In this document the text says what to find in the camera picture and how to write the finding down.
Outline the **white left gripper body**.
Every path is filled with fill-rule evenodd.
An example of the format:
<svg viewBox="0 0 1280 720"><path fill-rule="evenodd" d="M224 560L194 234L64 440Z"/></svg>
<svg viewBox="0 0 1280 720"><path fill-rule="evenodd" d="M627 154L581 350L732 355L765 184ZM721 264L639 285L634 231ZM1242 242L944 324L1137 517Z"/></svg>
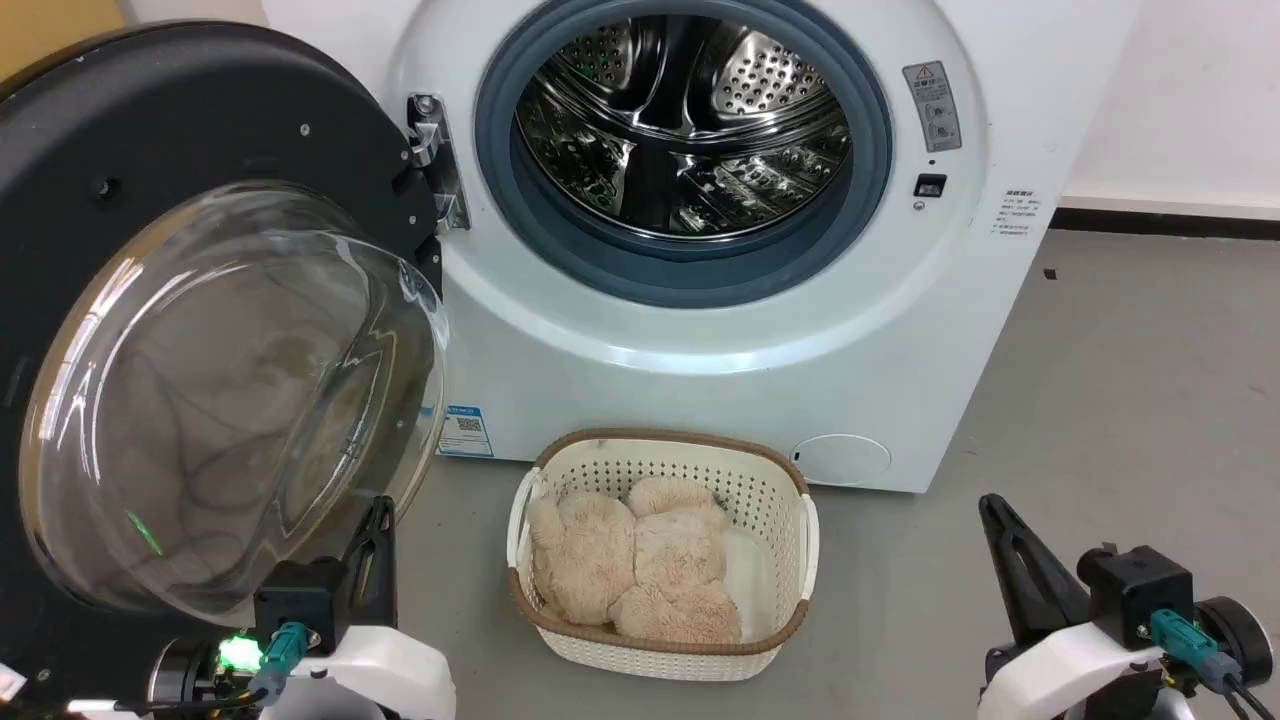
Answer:
<svg viewBox="0 0 1280 720"><path fill-rule="evenodd" d="M292 670L264 719L454 719L445 656L393 626L352 626L337 650Z"/></svg>

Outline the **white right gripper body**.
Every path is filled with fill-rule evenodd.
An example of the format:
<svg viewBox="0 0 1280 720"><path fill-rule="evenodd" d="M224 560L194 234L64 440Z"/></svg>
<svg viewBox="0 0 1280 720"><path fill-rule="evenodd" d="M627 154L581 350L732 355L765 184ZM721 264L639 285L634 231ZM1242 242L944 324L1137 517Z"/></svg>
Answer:
<svg viewBox="0 0 1280 720"><path fill-rule="evenodd" d="M977 707L979 719L1053 719L1126 675L1156 664L1158 646L1128 650L1096 624L1052 633L1000 669Z"/></svg>

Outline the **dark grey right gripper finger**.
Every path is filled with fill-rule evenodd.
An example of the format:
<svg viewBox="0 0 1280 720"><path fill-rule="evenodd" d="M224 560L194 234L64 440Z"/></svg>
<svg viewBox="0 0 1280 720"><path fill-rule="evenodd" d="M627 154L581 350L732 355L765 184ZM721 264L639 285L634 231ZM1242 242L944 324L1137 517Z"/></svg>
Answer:
<svg viewBox="0 0 1280 720"><path fill-rule="evenodd" d="M1004 496L982 496L978 514L1015 650L1088 621L1084 588Z"/></svg>

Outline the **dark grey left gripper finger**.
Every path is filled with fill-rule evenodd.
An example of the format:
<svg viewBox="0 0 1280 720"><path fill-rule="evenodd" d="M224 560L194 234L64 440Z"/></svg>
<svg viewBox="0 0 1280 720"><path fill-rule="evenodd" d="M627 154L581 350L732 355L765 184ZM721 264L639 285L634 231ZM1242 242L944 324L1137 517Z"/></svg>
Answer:
<svg viewBox="0 0 1280 720"><path fill-rule="evenodd" d="M343 555L349 625L381 624L380 559L381 498L369 497Z"/></svg>
<svg viewBox="0 0 1280 720"><path fill-rule="evenodd" d="M370 536L370 612L384 626L398 626L396 505L392 498L372 503Z"/></svg>

